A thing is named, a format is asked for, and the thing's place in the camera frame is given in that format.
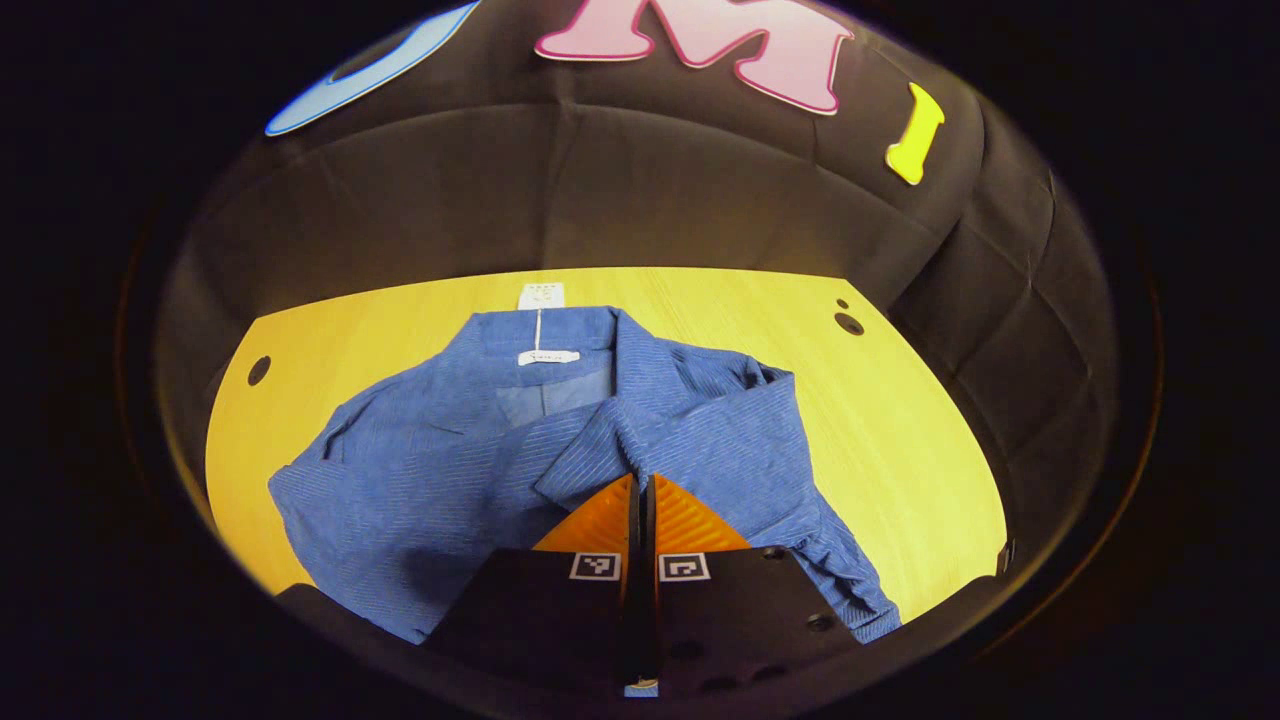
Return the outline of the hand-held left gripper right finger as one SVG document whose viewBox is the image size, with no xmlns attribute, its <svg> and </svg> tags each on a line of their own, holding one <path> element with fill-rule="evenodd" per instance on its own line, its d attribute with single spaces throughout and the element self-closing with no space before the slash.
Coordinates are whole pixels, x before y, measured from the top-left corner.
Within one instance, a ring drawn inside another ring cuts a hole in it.
<svg viewBox="0 0 1280 720">
<path fill-rule="evenodd" d="M 750 544 L 663 475 L 650 477 L 645 501 L 660 696 L 768 685 L 861 648 L 792 550 Z"/>
</svg>

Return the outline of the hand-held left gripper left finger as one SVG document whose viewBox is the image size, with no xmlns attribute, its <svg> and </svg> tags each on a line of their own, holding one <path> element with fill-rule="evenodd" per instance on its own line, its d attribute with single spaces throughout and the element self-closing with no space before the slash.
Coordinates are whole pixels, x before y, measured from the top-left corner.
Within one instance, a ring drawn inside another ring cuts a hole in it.
<svg viewBox="0 0 1280 720">
<path fill-rule="evenodd" d="M 628 592 L 641 489 L 621 477 L 530 548 L 498 548 L 429 635 L 431 653 L 538 689 L 620 693 L 632 665 Z"/>
</svg>

